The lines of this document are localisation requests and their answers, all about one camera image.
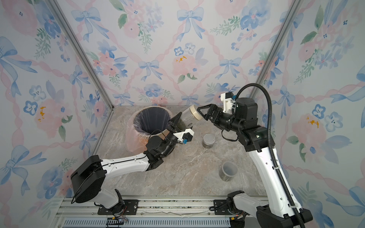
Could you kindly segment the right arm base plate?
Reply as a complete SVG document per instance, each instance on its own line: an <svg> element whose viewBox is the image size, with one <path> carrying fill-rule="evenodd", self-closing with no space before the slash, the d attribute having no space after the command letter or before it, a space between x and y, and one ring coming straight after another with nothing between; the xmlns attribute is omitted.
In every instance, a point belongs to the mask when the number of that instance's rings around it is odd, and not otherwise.
<svg viewBox="0 0 365 228"><path fill-rule="evenodd" d="M234 214L229 209L226 199L214 199L213 206L210 211L214 212L215 215L234 216Z"/></svg>

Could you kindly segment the glass jar with tea leaves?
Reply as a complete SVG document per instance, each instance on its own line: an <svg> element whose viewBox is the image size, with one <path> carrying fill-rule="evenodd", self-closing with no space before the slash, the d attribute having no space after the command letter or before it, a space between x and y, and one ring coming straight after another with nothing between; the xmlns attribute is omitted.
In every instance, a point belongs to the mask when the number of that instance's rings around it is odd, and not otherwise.
<svg viewBox="0 0 365 228"><path fill-rule="evenodd" d="M179 121L179 129L181 131L192 128L198 121L192 116L189 108L182 112L181 119Z"/></svg>

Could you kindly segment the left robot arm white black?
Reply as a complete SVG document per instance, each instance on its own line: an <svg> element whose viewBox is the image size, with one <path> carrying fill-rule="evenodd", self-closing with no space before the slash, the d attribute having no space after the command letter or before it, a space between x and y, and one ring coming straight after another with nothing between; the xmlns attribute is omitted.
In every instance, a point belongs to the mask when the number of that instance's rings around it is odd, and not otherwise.
<svg viewBox="0 0 365 228"><path fill-rule="evenodd" d="M146 172L156 169L163 159L171 154L175 146L181 142L177 134L181 132L177 124L182 113L178 113L168 121L168 134L165 138L151 136L146 145L146 151L135 156L120 159L100 159L92 155L81 164L70 177L74 196L72 203L92 201L96 206L105 209L113 215L120 215L126 206L119 190L113 192L103 187L106 179L115 178L129 173Z"/></svg>

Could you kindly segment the beige jar lid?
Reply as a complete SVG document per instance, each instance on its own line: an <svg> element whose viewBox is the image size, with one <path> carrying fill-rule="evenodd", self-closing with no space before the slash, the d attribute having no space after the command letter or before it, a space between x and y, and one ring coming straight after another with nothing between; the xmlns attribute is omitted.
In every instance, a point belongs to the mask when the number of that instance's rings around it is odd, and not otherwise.
<svg viewBox="0 0 365 228"><path fill-rule="evenodd" d="M203 117L202 117L202 115L198 112L198 110L197 110L197 106L196 105L191 105L190 107L189 107L189 110L190 110L190 112L191 112L191 114L192 114L192 116L197 120L197 121L200 121L200 120L202 120L203 119Z"/></svg>

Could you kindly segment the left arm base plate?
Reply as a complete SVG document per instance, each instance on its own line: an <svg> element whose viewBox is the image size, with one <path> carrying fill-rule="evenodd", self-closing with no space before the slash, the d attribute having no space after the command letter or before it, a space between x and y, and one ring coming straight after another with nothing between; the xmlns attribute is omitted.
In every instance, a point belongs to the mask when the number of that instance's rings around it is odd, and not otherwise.
<svg viewBox="0 0 365 228"><path fill-rule="evenodd" d="M126 199L122 203L118 203L111 209L106 209L100 206L98 209L98 215L136 215L138 209L139 200L137 199Z"/></svg>

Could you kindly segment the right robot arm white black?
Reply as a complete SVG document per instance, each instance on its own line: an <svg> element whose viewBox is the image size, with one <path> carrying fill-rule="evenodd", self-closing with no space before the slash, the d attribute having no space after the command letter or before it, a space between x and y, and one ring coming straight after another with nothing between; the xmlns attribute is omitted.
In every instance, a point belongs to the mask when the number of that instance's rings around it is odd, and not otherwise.
<svg viewBox="0 0 365 228"><path fill-rule="evenodd" d="M235 191L227 196L229 211L255 217L262 228L303 228L313 216L302 208L282 174L269 128L258 125L258 105L251 98L238 98L228 104L233 105L230 114L215 104L201 106L197 111L219 129L236 133L260 174L269 201L265 204Z"/></svg>

